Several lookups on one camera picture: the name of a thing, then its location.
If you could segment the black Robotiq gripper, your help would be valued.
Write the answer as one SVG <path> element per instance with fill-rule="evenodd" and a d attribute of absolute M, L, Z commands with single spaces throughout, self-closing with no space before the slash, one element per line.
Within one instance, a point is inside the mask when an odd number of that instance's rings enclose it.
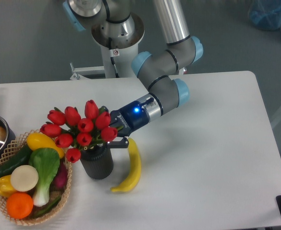
<path fill-rule="evenodd" d="M 109 112 L 106 106 L 99 108 L 99 113 L 103 112 Z M 107 148 L 109 149 L 128 148 L 129 141 L 127 137 L 149 123 L 149 116 L 139 101 L 133 101 L 119 110 L 111 111 L 110 116 L 110 127 L 122 127 L 117 136 L 124 138 L 120 141 L 108 142 Z"/>

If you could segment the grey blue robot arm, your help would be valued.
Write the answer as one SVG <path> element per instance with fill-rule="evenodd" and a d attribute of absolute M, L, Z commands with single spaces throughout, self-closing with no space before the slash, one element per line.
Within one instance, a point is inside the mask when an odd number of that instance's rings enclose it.
<path fill-rule="evenodd" d="M 155 11 L 167 49 L 159 56 L 139 52 L 144 36 L 142 20 L 130 10 L 128 0 L 66 0 L 64 10 L 78 31 L 90 30 L 100 46 L 103 71 L 107 78 L 137 77 L 147 94 L 111 112 L 111 126 L 121 127 L 121 141 L 109 148 L 126 148 L 128 136 L 190 97 L 186 83 L 170 79 L 203 54 L 200 40 L 191 36 L 178 0 L 155 0 Z"/>

